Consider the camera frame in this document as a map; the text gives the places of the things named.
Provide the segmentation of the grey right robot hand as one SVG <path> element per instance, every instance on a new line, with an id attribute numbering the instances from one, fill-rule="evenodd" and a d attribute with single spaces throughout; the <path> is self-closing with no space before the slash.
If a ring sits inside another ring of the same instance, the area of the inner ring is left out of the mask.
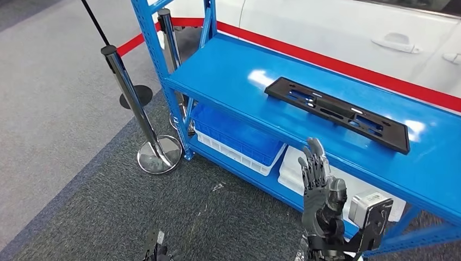
<path id="1" fill-rule="evenodd" d="M 298 158 L 303 179 L 304 237 L 325 237 L 331 222 L 343 222 L 343 208 L 347 201 L 345 181 L 331 175 L 325 150 L 319 139 L 308 138 L 304 156 Z"/>

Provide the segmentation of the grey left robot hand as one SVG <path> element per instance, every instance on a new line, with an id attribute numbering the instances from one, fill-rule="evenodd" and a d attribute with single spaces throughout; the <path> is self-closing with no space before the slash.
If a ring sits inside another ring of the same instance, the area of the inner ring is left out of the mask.
<path id="1" fill-rule="evenodd" d="M 184 259 L 184 255 L 178 251 L 169 251 L 167 246 L 157 245 L 153 253 L 147 258 L 151 261 L 180 261 Z"/>

